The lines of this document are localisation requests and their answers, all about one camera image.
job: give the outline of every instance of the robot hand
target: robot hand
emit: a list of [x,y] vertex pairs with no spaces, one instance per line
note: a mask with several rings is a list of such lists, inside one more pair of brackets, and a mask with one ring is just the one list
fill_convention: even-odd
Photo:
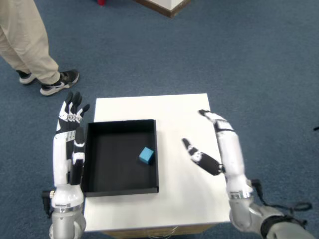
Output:
[[[264,239],[314,239],[299,220],[274,208],[278,205],[268,205],[264,200],[263,206],[254,203],[253,183],[245,176],[239,138],[234,129],[226,119],[211,111],[199,113],[213,123],[222,164],[194,148],[187,139],[183,142],[193,162],[212,175],[225,174],[232,224],[242,232],[255,232]],[[257,193],[262,196],[261,188]]]
[[[80,159],[80,157],[83,157],[84,163],[84,145],[82,145],[84,143],[84,134],[83,129],[79,126],[84,113],[89,109],[90,105],[87,104],[77,111],[81,101],[82,96],[79,92],[76,92],[74,95],[72,92],[69,92],[60,110],[53,142],[53,174],[56,187],[68,183],[71,185],[80,184],[78,180],[73,182],[73,177],[69,177],[68,173],[73,174],[73,169],[79,167],[75,165],[77,159]],[[78,142],[74,141],[76,130]],[[75,154],[73,154],[74,145],[76,145]]]
[[222,164],[192,146],[186,138],[183,139],[183,143],[191,156],[191,160],[199,167],[214,176],[224,172],[224,166]]
[[80,188],[84,154],[84,132],[80,122],[89,109],[87,104],[77,110],[82,97],[79,92],[70,92],[63,102],[56,135],[53,141],[53,174],[56,190],[52,193],[54,208],[51,239],[79,239],[86,223],[82,214],[84,196]]

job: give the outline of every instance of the black box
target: black box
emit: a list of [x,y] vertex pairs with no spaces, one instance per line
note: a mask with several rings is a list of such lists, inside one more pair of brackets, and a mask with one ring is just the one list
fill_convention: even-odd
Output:
[[[144,147],[150,165],[139,160]],[[155,120],[89,123],[81,188],[86,197],[157,193]]]

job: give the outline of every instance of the beige pants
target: beige pants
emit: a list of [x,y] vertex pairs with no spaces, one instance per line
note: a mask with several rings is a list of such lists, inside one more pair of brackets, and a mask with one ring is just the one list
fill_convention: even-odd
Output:
[[32,72],[44,84],[60,78],[33,0],[0,0],[0,55],[14,69]]

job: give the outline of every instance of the black sneaker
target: black sneaker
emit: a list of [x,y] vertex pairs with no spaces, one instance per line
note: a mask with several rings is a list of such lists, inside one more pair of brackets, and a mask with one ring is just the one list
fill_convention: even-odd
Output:
[[42,84],[40,89],[41,94],[44,96],[49,96],[54,93],[59,92],[64,88],[70,88],[73,86],[79,79],[79,72],[76,70],[60,72],[60,79],[52,85]]
[[28,74],[28,73],[24,73],[23,71],[19,71],[19,70],[17,70],[17,72],[20,75],[20,83],[22,83],[24,85],[28,85],[36,79],[35,75],[33,75],[32,73]]

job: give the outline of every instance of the tabletop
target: tabletop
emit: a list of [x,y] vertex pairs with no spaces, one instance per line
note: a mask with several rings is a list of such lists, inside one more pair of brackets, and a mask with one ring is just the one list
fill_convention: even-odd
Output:
[[190,160],[182,139],[220,162],[207,94],[97,98],[94,122],[156,120],[159,192],[85,199],[86,231],[217,224],[229,221],[225,177]]

